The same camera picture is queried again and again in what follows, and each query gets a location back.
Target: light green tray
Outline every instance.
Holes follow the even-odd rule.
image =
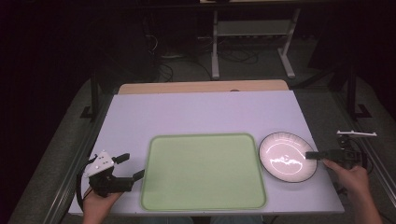
[[[251,135],[163,135],[151,140],[141,196],[144,209],[257,209],[265,200]]]

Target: table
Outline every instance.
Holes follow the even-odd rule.
[[[93,154],[106,150],[111,156],[130,153],[131,159],[116,165],[113,175],[123,177],[145,168],[150,140],[161,134],[249,133],[256,145],[270,133],[289,132],[301,136],[316,149],[293,91],[284,81],[231,81],[209,83],[131,84],[120,88],[107,112]],[[231,90],[214,91],[215,86]],[[275,84],[279,91],[273,90]],[[169,87],[188,88],[188,92],[169,92]],[[153,87],[147,93],[144,87]],[[240,214],[282,215],[306,213],[342,213],[344,208],[323,164],[316,173],[301,183],[287,183],[271,176],[262,168],[267,204],[257,210],[148,212],[140,206],[141,181],[134,184],[114,204],[111,213],[123,216],[220,216]],[[88,187],[83,179],[82,188]],[[76,199],[69,213],[81,214]]]

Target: floor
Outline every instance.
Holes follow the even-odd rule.
[[[176,56],[161,58],[161,75],[157,81],[210,80],[210,39],[200,41],[198,53],[192,57],[176,50],[167,51],[166,55]],[[293,40],[289,58],[296,74],[295,79],[286,77],[277,56],[276,49],[281,46],[283,38],[249,40],[244,45],[239,45],[241,41],[246,40],[232,38],[223,40],[219,58],[220,80],[284,79],[292,87],[319,72],[319,70],[307,67],[317,44],[315,39]],[[360,79],[358,79],[357,86],[357,104],[365,105],[372,117],[357,121],[351,120],[345,111],[346,88],[339,92],[329,91],[327,84],[331,78],[332,75],[328,75],[305,89],[294,90],[317,147],[319,149],[337,148],[335,133],[339,130],[355,129],[355,131],[376,132],[378,137],[370,139],[369,143],[375,148],[375,152],[391,176],[396,176],[394,173],[396,164],[393,162],[396,159],[395,120],[376,100],[375,93],[370,86]],[[84,144],[87,130],[94,128],[88,119],[79,117],[85,106],[91,103],[90,94],[90,83],[87,82],[81,87],[65,114],[63,122],[49,144],[43,160],[36,169],[9,223],[52,223],[52,221],[81,223],[81,217],[67,214],[67,204],[71,197],[61,200],[63,193],[59,191],[59,186],[67,186],[64,182],[72,169],[70,164],[75,159],[78,149]],[[101,94],[101,99],[108,99],[108,96]],[[106,110],[106,104],[101,104],[101,108]],[[395,204],[389,198],[375,170],[370,174],[370,181],[375,203],[384,216],[384,223],[394,223],[396,221]],[[73,187],[69,185],[68,190],[73,191]],[[353,223],[353,211],[347,197],[340,195],[340,199],[346,209],[344,214],[263,217],[263,221],[275,224]],[[63,202],[63,204],[53,206],[53,202]],[[208,218],[197,217],[194,221],[206,223]],[[109,217],[105,223],[138,222],[138,217]]]

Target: human hand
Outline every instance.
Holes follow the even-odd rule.
[[[91,187],[84,194],[84,224],[99,224],[107,217],[111,207],[116,200],[122,195],[120,193],[108,194],[106,198],[97,195]]]
[[[370,195],[369,177],[361,166],[347,170],[334,161],[323,160],[323,163],[335,171],[339,183],[346,188],[348,198],[352,202],[365,195]]]

